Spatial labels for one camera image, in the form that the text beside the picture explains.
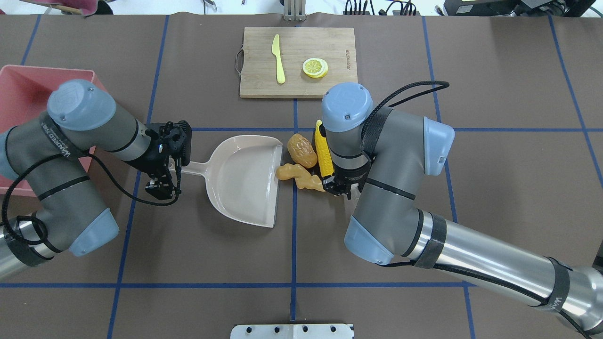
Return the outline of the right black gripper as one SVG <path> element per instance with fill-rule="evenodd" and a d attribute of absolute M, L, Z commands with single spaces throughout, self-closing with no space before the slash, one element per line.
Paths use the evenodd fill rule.
<path fill-rule="evenodd" d="M 334 196 L 360 196 L 359 183 L 345 182 L 342 178 L 328 175 L 322 178 L 323 189 Z"/>

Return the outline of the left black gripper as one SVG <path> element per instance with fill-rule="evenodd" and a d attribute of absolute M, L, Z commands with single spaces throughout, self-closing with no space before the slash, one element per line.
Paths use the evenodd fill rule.
<path fill-rule="evenodd" d="M 160 201 L 174 197 L 174 185 L 168 176 L 169 156 L 169 149 L 157 139 L 151 140 L 149 147 L 140 157 L 126 161 L 130 167 L 149 175 L 145 191 Z"/>

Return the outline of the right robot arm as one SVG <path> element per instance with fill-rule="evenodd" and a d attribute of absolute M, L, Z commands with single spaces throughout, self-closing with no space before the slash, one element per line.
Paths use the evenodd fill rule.
<path fill-rule="evenodd" d="M 439 175 L 455 137 L 452 127 L 396 110 L 405 90 L 445 89 L 446 81 L 419 81 L 375 105 L 359 83 L 340 83 L 322 98 L 322 122 L 334 173 L 333 195 L 360 196 L 344 237 L 354 255 L 383 267 L 435 269 L 555 314 L 586 339 L 602 337 L 602 272 L 572 268 L 415 207 L 425 176 Z"/>

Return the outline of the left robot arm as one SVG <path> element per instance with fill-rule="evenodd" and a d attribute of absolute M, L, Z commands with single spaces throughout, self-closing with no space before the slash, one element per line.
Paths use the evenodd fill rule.
<path fill-rule="evenodd" d="M 90 81 L 66 81 L 39 117 L 1 135 L 1 174 L 12 181 L 1 206 L 2 279 L 65 250 L 89 254 L 118 235 L 80 163 L 95 146 L 148 174 L 148 190 L 160 206 L 177 200 L 168 159 L 188 164 L 187 122 L 142 124 Z"/>

